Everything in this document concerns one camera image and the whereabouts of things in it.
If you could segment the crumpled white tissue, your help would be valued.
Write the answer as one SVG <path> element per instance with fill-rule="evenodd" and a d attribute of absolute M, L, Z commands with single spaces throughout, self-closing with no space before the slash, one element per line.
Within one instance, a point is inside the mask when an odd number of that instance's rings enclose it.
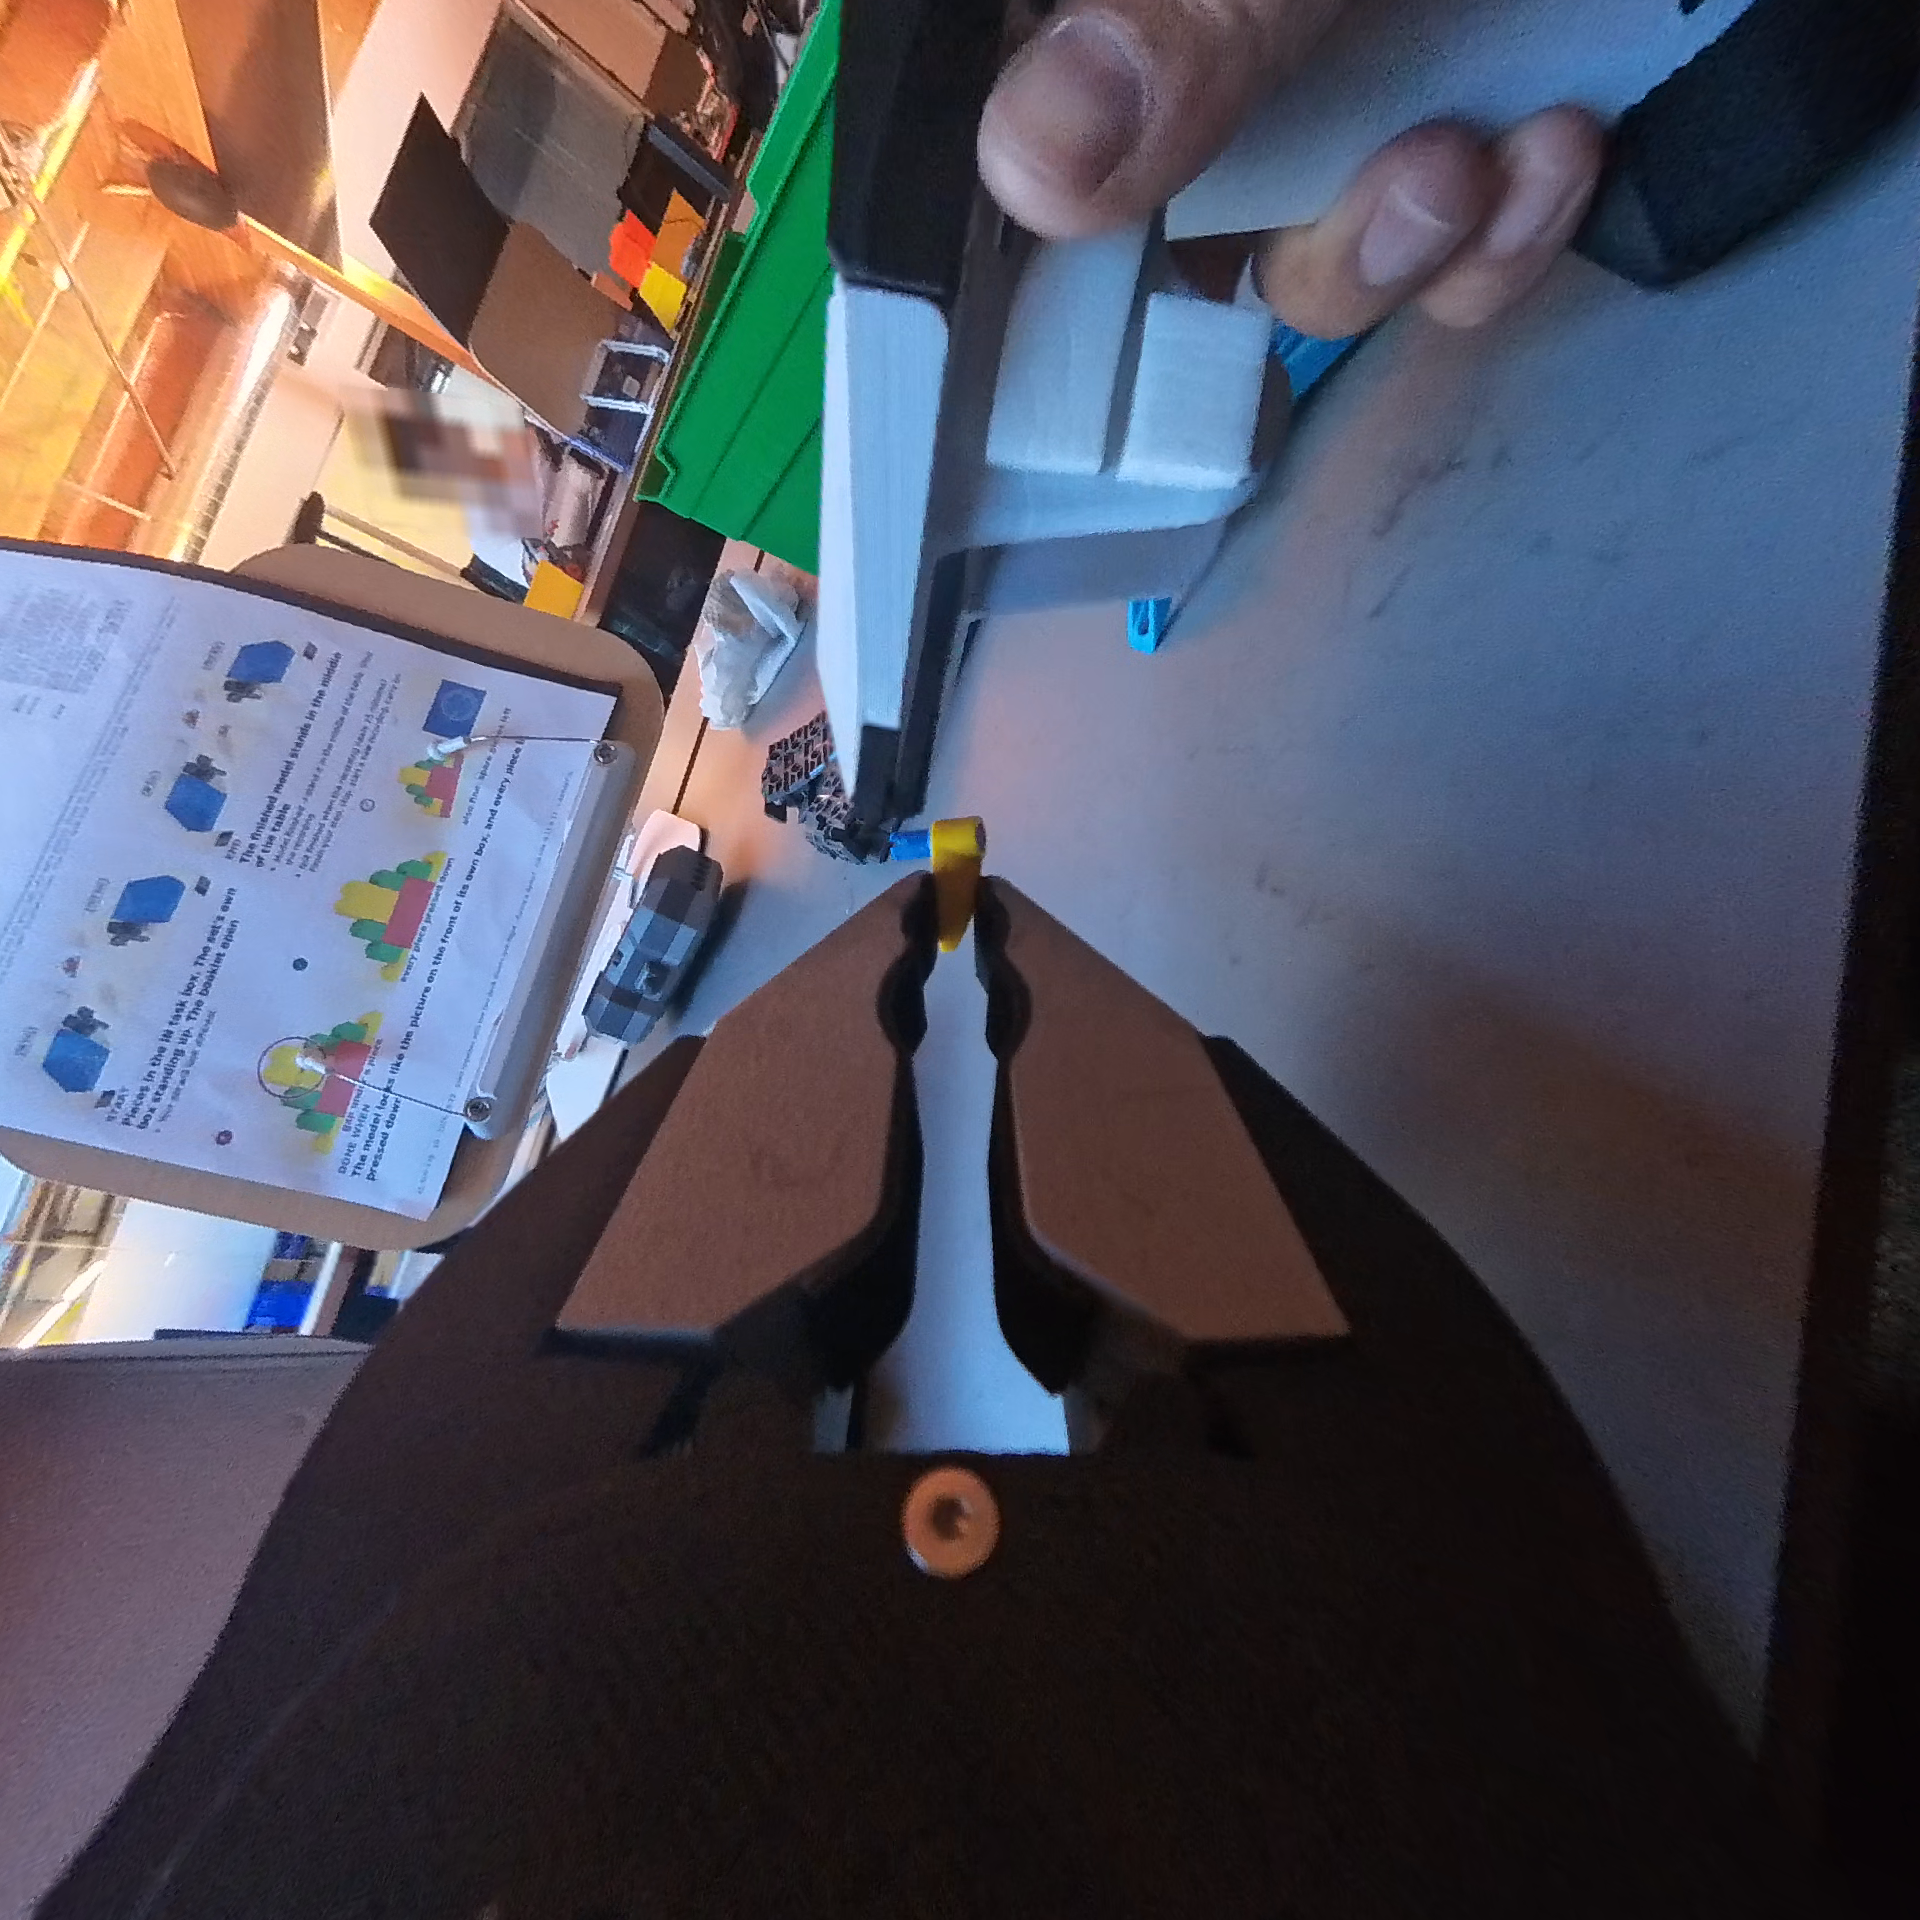
<path fill-rule="evenodd" d="M 704 723 L 726 737 L 750 730 L 805 632 L 805 589 L 763 572 L 715 572 L 694 632 Z"/>

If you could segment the green plastic bin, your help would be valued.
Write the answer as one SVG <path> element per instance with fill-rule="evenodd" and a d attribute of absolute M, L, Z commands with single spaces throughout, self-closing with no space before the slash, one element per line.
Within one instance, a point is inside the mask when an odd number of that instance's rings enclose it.
<path fill-rule="evenodd" d="M 715 255 L 638 500 L 819 572 L 829 83 L 844 5 L 827 0 L 740 179 L 750 229 Z"/>

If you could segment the person's right hand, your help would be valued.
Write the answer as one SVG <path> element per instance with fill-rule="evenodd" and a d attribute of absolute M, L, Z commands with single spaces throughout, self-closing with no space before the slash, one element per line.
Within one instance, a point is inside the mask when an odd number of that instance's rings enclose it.
<path fill-rule="evenodd" d="M 1302 76 L 1336 0 L 1091 0 L 1000 60 L 979 173 L 1043 240 L 1168 206 L 1234 127 Z M 1586 109 L 1509 134 L 1433 119 L 1380 148 L 1311 229 L 1258 240 L 1261 305 L 1302 337 L 1362 337 L 1397 313 L 1478 331 L 1581 240 L 1608 134 Z"/>

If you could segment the grey faceted toy block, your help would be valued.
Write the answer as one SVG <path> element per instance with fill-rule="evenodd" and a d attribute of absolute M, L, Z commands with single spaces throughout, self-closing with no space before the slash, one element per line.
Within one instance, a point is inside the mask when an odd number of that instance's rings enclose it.
<path fill-rule="evenodd" d="M 724 904 L 724 860 L 687 842 L 658 846 L 615 954 L 592 982 L 586 1032 L 638 1043 L 658 1029 L 658 1011 L 687 995 L 687 978 L 710 941 L 715 904 Z"/>

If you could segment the yellow wedge piece blue pin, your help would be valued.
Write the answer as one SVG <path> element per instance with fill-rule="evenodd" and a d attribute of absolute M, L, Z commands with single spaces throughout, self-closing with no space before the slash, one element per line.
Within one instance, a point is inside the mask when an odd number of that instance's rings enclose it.
<path fill-rule="evenodd" d="M 970 921 L 979 921 L 987 825 L 983 819 L 935 819 L 925 830 L 892 830 L 888 854 L 931 866 L 935 949 L 949 954 L 965 941 Z"/>

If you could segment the instruction sheet stand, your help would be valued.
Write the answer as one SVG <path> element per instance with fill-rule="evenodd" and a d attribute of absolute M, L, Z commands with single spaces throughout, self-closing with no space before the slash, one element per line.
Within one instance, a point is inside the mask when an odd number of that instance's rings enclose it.
<path fill-rule="evenodd" d="M 592 765 L 586 765 L 578 819 L 553 860 L 553 879 L 540 879 L 534 941 L 511 961 L 510 1009 L 488 1029 L 488 1050 L 466 1076 L 466 1103 L 460 1103 L 466 1142 L 517 1136 L 540 1103 L 545 1064 L 559 1050 L 572 995 L 586 982 L 586 961 L 592 961 L 592 941 L 605 925 L 605 902 L 606 902 L 615 846 L 637 819 L 637 794 L 638 794 L 638 751 L 630 739 L 595 739 Z"/>

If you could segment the blue plastic crate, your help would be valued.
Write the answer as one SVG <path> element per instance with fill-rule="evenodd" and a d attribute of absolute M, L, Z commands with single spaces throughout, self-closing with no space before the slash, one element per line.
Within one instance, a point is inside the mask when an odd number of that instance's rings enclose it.
<path fill-rule="evenodd" d="M 330 1258 L 322 1243 L 308 1243 L 308 1237 L 272 1237 L 272 1255 L 269 1255 L 269 1268 L 252 1281 L 252 1305 L 247 1305 L 239 1332 L 252 1332 L 252 1335 L 298 1335 L 305 1316 L 308 1316 L 308 1305 L 317 1305 L 317 1290 L 322 1290 L 322 1258 Z"/>

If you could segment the grey desk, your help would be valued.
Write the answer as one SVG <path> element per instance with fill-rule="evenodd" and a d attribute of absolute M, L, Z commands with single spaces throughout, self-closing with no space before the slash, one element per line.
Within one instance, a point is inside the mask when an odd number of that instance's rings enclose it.
<path fill-rule="evenodd" d="M 1917 365 L 1917 109 L 1685 293 L 1387 325 L 1161 654 L 987 622 L 942 784 L 1493 1288 L 1764 1734 Z"/>

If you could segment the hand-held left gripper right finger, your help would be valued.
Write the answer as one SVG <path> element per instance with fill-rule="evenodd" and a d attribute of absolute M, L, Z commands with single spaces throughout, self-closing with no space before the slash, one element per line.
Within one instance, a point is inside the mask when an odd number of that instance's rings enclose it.
<path fill-rule="evenodd" d="M 995 1316 L 1043 1395 L 1128 1395 L 1347 1335 L 1210 1040 L 987 876 Z"/>

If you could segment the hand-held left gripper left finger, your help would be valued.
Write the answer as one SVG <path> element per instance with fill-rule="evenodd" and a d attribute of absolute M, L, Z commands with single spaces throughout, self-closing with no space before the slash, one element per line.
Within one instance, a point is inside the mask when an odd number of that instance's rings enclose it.
<path fill-rule="evenodd" d="M 736 1001 L 592 1249 L 559 1335 L 847 1388 L 915 1305 L 925 876 Z"/>

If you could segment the blue plastic lever tool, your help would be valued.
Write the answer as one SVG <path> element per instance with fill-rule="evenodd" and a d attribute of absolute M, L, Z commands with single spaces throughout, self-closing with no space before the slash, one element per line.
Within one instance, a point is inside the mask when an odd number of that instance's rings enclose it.
<path fill-rule="evenodd" d="M 1362 337 L 1306 337 L 1292 325 L 1274 325 L 1266 361 L 1286 373 L 1286 405 L 1302 409 L 1311 397 L 1311 384 L 1331 378 L 1356 347 L 1362 347 Z M 1161 654 L 1168 632 L 1176 624 L 1185 602 L 1191 602 L 1191 589 L 1135 593 L 1128 602 L 1128 644 Z"/>

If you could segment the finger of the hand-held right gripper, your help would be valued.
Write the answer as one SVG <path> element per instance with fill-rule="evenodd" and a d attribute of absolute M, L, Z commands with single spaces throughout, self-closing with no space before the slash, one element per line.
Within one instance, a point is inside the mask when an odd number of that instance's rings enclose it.
<path fill-rule="evenodd" d="M 949 268 L 829 281 L 819 681 L 865 854 L 925 809 L 987 616 L 1176 606 L 1281 456 L 1274 316 L 1191 293 L 1161 219 L 979 219 Z"/>

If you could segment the white flat pad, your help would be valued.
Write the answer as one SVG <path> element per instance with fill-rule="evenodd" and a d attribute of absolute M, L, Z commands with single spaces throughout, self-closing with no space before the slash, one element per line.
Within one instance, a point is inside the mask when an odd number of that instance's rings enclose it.
<path fill-rule="evenodd" d="M 615 846 L 615 876 L 605 884 L 592 954 L 578 971 L 578 991 L 567 1001 L 567 1029 L 559 1029 L 559 1043 L 545 1064 L 553 1148 L 572 1142 L 606 1103 L 606 1087 L 624 1076 L 630 1043 L 605 1040 L 586 1009 L 638 904 L 638 884 L 647 884 L 658 846 L 704 846 L 704 830 L 678 809 L 647 809 L 630 825 L 630 838 Z"/>

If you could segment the brown cardboard box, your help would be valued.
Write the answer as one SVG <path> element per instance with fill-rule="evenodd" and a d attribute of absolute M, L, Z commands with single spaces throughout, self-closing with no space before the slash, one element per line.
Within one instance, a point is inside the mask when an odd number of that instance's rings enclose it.
<path fill-rule="evenodd" d="M 466 352 L 540 425 L 578 434 L 592 419 L 595 347 L 615 340 L 630 305 L 595 293 L 534 219 L 510 219 L 500 261 L 466 325 Z"/>

